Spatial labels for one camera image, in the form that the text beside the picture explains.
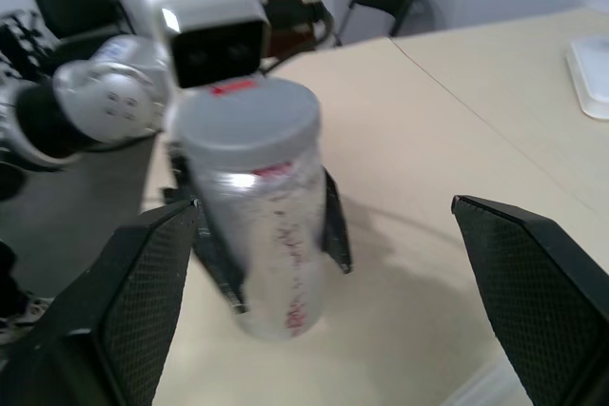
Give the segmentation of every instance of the mesh texture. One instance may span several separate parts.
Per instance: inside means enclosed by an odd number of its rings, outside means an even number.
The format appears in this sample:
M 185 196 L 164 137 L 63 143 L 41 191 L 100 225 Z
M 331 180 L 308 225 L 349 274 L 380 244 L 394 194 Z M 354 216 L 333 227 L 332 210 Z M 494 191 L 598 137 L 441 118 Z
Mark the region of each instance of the mesh texture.
M 520 225 L 455 212 L 486 313 L 536 406 L 566 404 L 604 338 L 600 315 Z
M 150 405 L 163 373 L 180 315 L 188 223 L 182 214 L 157 228 L 102 325 L 102 344 L 128 406 Z

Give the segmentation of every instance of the table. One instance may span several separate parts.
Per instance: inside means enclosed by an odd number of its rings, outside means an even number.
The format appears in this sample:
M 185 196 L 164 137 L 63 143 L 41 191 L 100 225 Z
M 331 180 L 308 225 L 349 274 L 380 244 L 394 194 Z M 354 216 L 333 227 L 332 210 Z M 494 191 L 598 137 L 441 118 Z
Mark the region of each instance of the table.
M 609 15 L 571 10 L 396 44 L 607 222 L 609 124 L 583 114 L 564 58 L 574 38 L 603 33 Z M 609 257 L 597 261 L 609 267 Z
M 197 261 L 155 406 L 437 406 L 502 355 L 484 313 L 455 194 L 557 220 L 588 252 L 605 223 L 389 39 L 295 59 L 278 71 L 323 107 L 324 164 L 344 200 L 355 271 L 330 261 L 324 317 L 286 343 L 241 332 Z M 171 183 L 161 137 L 145 208 Z M 530 405 L 522 392 L 510 405 Z

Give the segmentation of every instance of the red sticker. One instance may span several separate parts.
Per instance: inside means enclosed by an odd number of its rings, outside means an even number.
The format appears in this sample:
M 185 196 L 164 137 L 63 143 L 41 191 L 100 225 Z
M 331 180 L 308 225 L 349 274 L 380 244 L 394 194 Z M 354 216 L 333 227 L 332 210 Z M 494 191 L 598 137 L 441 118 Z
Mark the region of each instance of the red sticker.
M 224 86 L 212 87 L 211 93 L 213 95 L 219 96 L 228 94 L 230 92 L 238 92 L 240 90 L 252 89 L 253 87 L 258 87 L 258 84 L 254 80 L 235 81 Z
M 256 176 L 260 176 L 262 178 L 267 178 L 271 176 L 281 176 L 287 174 L 289 170 L 292 168 L 292 163 L 286 162 L 285 164 L 273 165 L 267 168 L 261 168 L 260 170 L 254 170 L 252 173 Z

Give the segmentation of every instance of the floor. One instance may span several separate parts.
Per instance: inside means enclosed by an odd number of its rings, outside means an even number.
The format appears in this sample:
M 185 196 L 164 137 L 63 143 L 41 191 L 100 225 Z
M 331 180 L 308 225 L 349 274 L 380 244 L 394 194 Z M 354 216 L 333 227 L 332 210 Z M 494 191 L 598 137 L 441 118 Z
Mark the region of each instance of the floor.
M 56 296 L 139 213 L 152 145 L 89 153 L 65 171 L 31 174 L 22 194 L 0 203 L 0 239 L 19 258 L 14 277 L 23 288 Z

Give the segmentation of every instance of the cable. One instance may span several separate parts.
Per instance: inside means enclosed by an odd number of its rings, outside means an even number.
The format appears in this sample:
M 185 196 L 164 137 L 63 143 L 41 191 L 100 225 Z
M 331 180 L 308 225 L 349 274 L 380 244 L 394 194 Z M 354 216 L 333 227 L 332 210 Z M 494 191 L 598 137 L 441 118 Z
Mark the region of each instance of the cable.
M 322 22 L 324 24 L 324 33 L 320 38 L 308 40 L 279 55 L 277 62 L 268 68 L 261 69 L 262 75 L 267 75 L 270 71 L 301 52 L 315 49 L 330 38 L 334 31 L 334 17 L 327 10 L 322 0 L 279 0 L 274 5 L 269 3 L 266 13 L 271 27 L 274 29 L 277 27 L 280 29 L 295 29 L 303 24 L 313 25 Z

